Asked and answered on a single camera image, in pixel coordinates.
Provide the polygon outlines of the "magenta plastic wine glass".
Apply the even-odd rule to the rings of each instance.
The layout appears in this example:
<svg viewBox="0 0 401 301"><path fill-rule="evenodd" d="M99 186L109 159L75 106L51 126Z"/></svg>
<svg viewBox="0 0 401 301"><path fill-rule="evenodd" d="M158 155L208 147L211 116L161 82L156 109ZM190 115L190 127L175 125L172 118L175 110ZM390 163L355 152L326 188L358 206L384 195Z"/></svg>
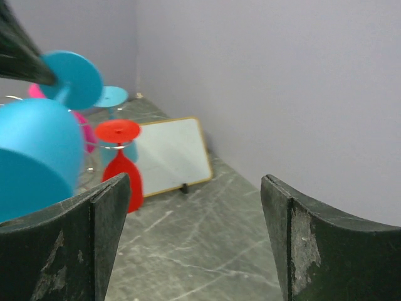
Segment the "magenta plastic wine glass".
<svg viewBox="0 0 401 301"><path fill-rule="evenodd" d="M43 94L41 91L40 87L36 83L32 83L29 88L28 88L28 95L31 98L46 98L46 96ZM91 154L95 150L95 144L96 144L96 137L94 135L93 129L91 125L88 123L87 119L82 116L82 114L76 112L76 111L71 111L70 112L75 116L77 119L81 130L83 132L83 136L85 139L85 147L87 153Z"/></svg>

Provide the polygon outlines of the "chrome wine glass rack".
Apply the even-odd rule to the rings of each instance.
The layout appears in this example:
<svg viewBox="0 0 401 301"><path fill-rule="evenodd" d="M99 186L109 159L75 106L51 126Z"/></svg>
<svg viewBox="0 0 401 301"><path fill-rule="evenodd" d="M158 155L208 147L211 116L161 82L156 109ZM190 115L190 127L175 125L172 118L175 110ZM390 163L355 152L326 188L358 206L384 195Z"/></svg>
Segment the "chrome wine glass rack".
<svg viewBox="0 0 401 301"><path fill-rule="evenodd" d="M64 105L11 97L1 104L1 192L71 194L97 146Z"/></svg>

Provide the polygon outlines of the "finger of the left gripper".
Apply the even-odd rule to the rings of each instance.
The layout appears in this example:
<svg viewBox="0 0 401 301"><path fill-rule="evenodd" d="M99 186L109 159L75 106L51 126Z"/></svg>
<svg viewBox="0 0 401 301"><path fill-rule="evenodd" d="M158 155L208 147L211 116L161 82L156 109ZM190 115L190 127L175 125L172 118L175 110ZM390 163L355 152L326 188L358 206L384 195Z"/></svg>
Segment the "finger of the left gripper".
<svg viewBox="0 0 401 301"><path fill-rule="evenodd" d="M7 1L1 1L1 78L54 85L56 75L21 26Z"/></svg>

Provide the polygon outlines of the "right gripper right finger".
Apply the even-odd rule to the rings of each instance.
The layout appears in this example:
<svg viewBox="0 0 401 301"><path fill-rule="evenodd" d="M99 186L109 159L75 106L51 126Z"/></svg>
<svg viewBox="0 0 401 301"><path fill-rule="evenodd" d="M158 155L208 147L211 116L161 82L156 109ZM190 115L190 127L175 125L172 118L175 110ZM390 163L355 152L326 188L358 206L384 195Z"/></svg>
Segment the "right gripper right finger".
<svg viewBox="0 0 401 301"><path fill-rule="evenodd" d="M275 176L261 203L284 300L399 300L400 228L336 209Z"/></svg>

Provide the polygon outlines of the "blue wine glass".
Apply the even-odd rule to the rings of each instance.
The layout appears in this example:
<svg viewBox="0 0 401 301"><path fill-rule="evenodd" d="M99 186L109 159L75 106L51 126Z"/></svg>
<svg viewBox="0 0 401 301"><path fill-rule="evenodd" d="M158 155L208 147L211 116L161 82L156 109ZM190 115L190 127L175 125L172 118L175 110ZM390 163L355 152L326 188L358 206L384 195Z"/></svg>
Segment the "blue wine glass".
<svg viewBox="0 0 401 301"><path fill-rule="evenodd" d="M114 120L117 119L117 113L122 111L127 100L128 92L125 89L116 86L104 86L102 96L95 104L95 107L107 111L106 120ZM132 162L137 162L138 151L135 141L129 143L122 151ZM117 150L101 147L100 155L103 166L106 167L117 155Z"/></svg>
<svg viewBox="0 0 401 301"><path fill-rule="evenodd" d="M42 59L57 77L54 85L40 86L45 97L1 108L1 221L72 197L85 148L73 112L102 95L102 76L84 56L53 51Z"/></svg>

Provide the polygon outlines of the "red plastic wine glass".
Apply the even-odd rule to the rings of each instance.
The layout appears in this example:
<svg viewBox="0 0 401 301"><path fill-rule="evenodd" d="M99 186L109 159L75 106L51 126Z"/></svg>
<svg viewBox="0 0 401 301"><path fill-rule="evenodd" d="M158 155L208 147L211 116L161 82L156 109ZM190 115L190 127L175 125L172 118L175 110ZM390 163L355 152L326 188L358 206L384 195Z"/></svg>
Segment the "red plastic wine glass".
<svg viewBox="0 0 401 301"><path fill-rule="evenodd" d="M115 119L102 122L95 128L97 137L117 145L117 154L103 172L102 181L126 173L130 180L131 196L127 213L139 209L144 201L142 177L136 165L123 153L123 144L133 142L140 134L140 126L134 121Z"/></svg>

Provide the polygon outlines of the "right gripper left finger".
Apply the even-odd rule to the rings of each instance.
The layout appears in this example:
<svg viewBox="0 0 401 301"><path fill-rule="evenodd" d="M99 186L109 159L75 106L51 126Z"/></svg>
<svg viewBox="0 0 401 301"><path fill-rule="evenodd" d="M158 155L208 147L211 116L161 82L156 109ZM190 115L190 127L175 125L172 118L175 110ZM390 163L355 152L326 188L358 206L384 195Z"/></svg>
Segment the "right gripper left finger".
<svg viewBox="0 0 401 301"><path fill-rule="evenodd" d="M1 300L104 300L130 195L121 173L1 223Z"/></svg>

